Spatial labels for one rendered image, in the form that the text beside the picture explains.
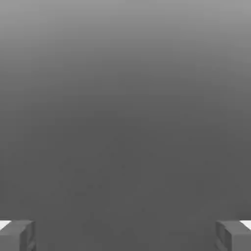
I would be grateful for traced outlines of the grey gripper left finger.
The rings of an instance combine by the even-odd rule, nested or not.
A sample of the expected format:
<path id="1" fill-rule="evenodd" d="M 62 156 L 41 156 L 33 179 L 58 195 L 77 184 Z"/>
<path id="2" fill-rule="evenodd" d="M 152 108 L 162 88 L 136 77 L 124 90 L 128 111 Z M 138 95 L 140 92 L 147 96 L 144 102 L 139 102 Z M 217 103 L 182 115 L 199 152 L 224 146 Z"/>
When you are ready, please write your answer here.
<path id="1" fill-rule="evenodd" d="M 0 251 L 36 251 L 36 222 L 0 220 Z"/>

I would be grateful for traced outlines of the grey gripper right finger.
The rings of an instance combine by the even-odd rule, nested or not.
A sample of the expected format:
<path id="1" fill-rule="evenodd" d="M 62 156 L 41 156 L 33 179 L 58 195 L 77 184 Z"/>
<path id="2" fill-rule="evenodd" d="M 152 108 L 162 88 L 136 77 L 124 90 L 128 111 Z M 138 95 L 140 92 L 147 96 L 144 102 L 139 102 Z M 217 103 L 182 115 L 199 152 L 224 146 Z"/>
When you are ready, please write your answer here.
<path id="1" fill-rule="evenodd" d="M 216 251 L 251 251 L 251 220 L 217 221 Z"/>

